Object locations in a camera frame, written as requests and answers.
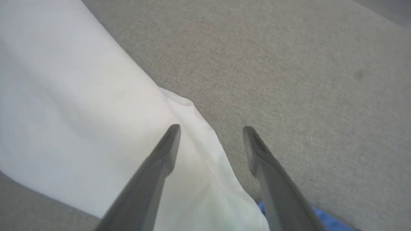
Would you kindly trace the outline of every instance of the blue fabric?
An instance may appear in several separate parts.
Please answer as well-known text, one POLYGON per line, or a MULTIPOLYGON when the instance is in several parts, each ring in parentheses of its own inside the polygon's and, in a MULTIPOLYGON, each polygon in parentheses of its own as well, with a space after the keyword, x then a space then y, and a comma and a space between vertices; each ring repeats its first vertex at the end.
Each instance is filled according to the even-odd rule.
MULTIPOLYGON (((260 208, 261 212, 265 215, 266 211, 264 210, 263 202, 258 203, 258 207, 260 208)), ((328 213, 322 211, 321 209, 317 209, 316 207, 312 207, 312 209, 314 210, 318 218, 320 218, 321 222, 324 224, 328 231, 354 231, 353 229, 346 226, 344 223, 337 220, 328 213)))

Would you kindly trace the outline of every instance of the gray background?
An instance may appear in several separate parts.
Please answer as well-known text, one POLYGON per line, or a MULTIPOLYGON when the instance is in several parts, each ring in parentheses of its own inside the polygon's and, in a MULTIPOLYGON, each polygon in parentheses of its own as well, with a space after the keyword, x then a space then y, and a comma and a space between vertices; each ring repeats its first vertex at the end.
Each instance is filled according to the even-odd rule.
MULTIPOLYGON (((251 196, 244 125, 314 205, 363 230, 410 230, 408 31, 351 0, 85 3, 160 87, 195 103, 251 196)), ((7 230, 97 222, 0 179, 7 230)))

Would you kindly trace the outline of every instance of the stain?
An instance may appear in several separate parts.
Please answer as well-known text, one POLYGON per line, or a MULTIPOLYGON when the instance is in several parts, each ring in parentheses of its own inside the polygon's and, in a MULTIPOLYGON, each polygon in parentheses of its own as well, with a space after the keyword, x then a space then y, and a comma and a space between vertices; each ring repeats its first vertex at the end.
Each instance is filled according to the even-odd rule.
POLYGON ((366 75, 366 71, 365 71, 365 70, 359 70, 359 71, 357 71, 357 72, 354 73, 353 78, 354 78, 356 81, 361 81, 361 80, 363 80, 363 79, 365 78, 365 75, 366 75))

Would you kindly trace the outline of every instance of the white cloth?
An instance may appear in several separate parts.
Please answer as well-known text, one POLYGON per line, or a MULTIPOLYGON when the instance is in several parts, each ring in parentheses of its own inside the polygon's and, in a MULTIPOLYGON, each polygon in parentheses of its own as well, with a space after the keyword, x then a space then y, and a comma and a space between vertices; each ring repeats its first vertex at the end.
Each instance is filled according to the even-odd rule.
POLYGON ((155 230, 268 230, 194 105, 159 88, 80 0, 0 3, 0 111, 0 171, 97 217, 179 123, 155 230))

